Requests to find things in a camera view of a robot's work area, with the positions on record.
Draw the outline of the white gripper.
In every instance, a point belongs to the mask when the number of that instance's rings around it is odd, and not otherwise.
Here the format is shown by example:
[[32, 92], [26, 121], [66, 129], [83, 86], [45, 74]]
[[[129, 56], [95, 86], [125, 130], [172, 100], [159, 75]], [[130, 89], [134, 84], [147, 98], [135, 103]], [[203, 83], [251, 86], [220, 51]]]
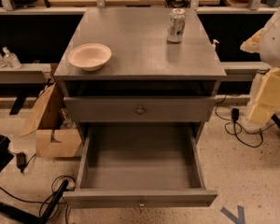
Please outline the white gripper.
[[270, 70], [263, 78], [256, 104], [250, 104], [247, 119], [265, 125], [274, 114], [273, 107], [280, 107], [280, 68]]

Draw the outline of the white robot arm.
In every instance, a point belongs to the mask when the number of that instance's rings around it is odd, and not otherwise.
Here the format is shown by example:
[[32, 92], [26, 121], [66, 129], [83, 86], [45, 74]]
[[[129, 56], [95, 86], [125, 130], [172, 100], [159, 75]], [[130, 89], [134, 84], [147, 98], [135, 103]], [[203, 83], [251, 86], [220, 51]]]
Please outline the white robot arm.
[[241, 45], [240, 50], [258, 53], [271, 67], [265, 75], [253, 79], [245, 112], [248, 123], [262, 127], [280, 107], [280, 8], [263, 28]]

